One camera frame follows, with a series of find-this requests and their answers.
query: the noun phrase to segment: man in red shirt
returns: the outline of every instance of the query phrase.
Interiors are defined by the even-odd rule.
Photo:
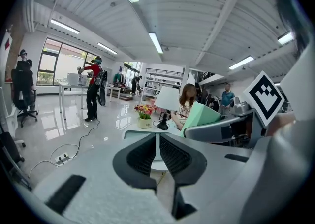
[[[100,64],[102,63],[102,58],[97,56],[92,62],[94,63],[94,65],[86,66],[79,71],[79,73],[82,73],[85,70],[92,70],[92,78],[90,80],[89,88],[87,91],[88,117],[84,119],[86,122],[95,120],[95,118],[97,118],[96,99],[99,86],[95,84],[95,79],[98,74],[102,72],[102,68],[100,67]]]

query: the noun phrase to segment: flower pot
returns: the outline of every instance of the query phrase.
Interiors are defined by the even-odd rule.
[[[151,128],[152,127],[152,119],[141,119],[138,120],[139,128]]]

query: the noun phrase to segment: lamp base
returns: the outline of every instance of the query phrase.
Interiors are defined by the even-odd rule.
[[[160,123],[157,126],[161,130],[168,130],[168,126],[166,124],[166,117],[167,117],[167,114],[164,113],[162,121],[160,121]]]

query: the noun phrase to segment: table lamp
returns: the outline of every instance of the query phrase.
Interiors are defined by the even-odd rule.
[[[167,110],[179,110],[179,90],[171,87],[162,87],[159,92],[157,99],[154,103],[155,106],[159,108],[164,108]],[[167,130],[168,126],[166,124],[167,114],[164,113],[162,121],[158,124],[158,128],[162,130]]]

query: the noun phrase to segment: long hair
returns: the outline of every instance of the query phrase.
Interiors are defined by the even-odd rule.
[[[182,95],[181,97],[179,98],[179,103],[184,106],[185,105],[185,102],[187,101],[187,91],[188,90],[193,90],[194,91],[194,95],[192,98],[189,99],[189,106],[192,107],[193,105],[193,102],[195,101],[195,97],[196,97],[196,94],[197,94],[197,91],[196,91],[196,88],[193,84],[186,84],[183,88],[183,92],[182,92]]]

